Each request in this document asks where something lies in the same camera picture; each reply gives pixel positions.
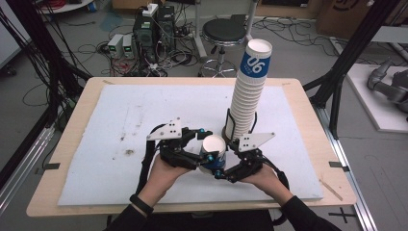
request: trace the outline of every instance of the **stack of paper cups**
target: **stack of paper cups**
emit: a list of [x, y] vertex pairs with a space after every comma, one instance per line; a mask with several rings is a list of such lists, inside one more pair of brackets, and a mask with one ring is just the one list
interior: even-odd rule
[[243, 54], [225, 128], [229, 140], [238, 139], [250, 130], [258, 101], [268, 75], [272, 45], [263, 39], [251, 40]]

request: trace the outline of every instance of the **black stool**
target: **black stool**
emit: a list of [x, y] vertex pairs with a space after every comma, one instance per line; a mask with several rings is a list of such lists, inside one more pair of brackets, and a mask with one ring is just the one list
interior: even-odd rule
[[211, 51], [214, 54], [219, 46], [218, 59], [209, 60], [200, 68], [199, 75], [202, 77], [226, 77], [224, 73], [231, 72], [231, 77], [237, 76], [237, 68], [224, 60], [225, 46], [241, 44], [245, 38], [243, 25], [232, 19], [218, 18], [211, 20], [203, 26], [203, 38], [215, 47]]

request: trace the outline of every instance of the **cardboard box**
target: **cardboard box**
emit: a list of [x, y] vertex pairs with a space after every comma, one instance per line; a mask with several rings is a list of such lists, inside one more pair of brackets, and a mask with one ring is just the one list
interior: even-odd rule
[[306, 8], [264, 5], [259, 1], [256, 15], [271, 17], [316, 18], [321, 9], [321, 0], [309, 0]]
[[370, 7], [368, 1], [324, 0], [316, 21], [319, 34], [350, 39]]

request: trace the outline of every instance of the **white board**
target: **white board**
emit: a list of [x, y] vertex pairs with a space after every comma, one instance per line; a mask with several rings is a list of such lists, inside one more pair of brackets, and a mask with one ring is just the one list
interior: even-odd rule
[[[145, 139], [157, 125], [181, 117], [182, 126], [220, 135], [233, 87], [106, 86], [70, 165], [59, 205], [127, 204], [139, 182]], [[322, 190], [297, 130], [285, 93], [265, 87], [254, 133], [276, 137], [260, 148], [289, 178], [300, 198], [320, 199]], [[198, 153], [200, 141], [187, 151]], [[238, 163], [227, 152], [227, 167]], [[270, 200], [252, 185], [216, 180], [199, 169], [180, 177], [161, 203]]]
[[[367, 88], [367, 80], [376, 68], [378, 65], [355, 64], [348, 71], [348, 80], [378, 131], [408, 133], [408, 114], [400, 111], [384, 94]], [[406, 68], [391, 66], [382, 82], [390, 85], [394, 74]]]

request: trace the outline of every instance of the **sleeve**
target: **sleeve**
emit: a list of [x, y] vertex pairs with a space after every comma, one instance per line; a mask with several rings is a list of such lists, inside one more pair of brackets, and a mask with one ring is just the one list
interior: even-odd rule
[[104, 231], [139, 231], [145, 224], [146, 218], [132, 205], [128, 205]]
[[319, 217], [307, 207], [297, 196], [292, 197], [283, 207], [283, 214], [288, 218], [294, 230], [340, 231], [338, 227], [324, 218]]

